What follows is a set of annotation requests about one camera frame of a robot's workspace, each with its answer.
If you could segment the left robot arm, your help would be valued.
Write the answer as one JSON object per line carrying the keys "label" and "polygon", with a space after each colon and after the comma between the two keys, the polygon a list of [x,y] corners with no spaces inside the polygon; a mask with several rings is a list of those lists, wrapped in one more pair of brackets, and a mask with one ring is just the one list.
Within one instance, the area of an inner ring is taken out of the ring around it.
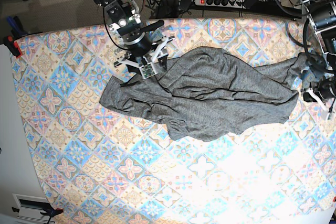
{"label": "left robot arm", "polygon": [[[302,98],[316,102],[327,121],[335,116],[335,0],[300,0],[307,15],[303,28],[303,48],[314,77],[303,88]],[[308,49],[308,28],[318,42],[321,54]]]}

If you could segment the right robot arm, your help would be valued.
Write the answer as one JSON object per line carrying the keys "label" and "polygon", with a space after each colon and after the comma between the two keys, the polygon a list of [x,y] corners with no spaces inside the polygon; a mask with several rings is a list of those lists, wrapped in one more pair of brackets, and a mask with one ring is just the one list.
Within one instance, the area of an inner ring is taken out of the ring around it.
{"label": "right robot arm", "polygon": [[164,36],[155,41],[150,33],[163,27],[158,20],[146,25],[141,20],[140,9],[135,0],[94,0],[103,8],[103,21],[112,43],[123,51],[114,66],[127,66],[129,72],[138,73],[143,79],[167,70],[166,45],[174,38]]}

